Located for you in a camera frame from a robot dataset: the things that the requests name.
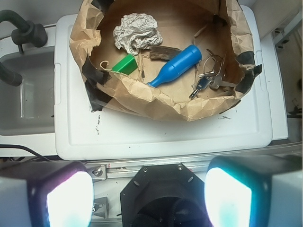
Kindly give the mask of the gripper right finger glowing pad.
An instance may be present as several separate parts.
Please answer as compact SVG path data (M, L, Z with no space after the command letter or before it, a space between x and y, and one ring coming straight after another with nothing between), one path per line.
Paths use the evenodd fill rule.
M303 159L217 156L208 166L204 197L214 227L301 227Z

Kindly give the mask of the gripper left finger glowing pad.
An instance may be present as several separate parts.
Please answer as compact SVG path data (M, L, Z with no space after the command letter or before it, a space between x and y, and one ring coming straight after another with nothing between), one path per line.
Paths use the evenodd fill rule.
M87 227L93 201L92 177L79 161L0 165L2 227Z

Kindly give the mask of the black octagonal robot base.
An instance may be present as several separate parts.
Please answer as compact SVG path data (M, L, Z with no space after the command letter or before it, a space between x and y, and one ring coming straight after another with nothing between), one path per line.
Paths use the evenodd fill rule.
M210 227L204 182L185 166L140 169L120 192L124 227Z

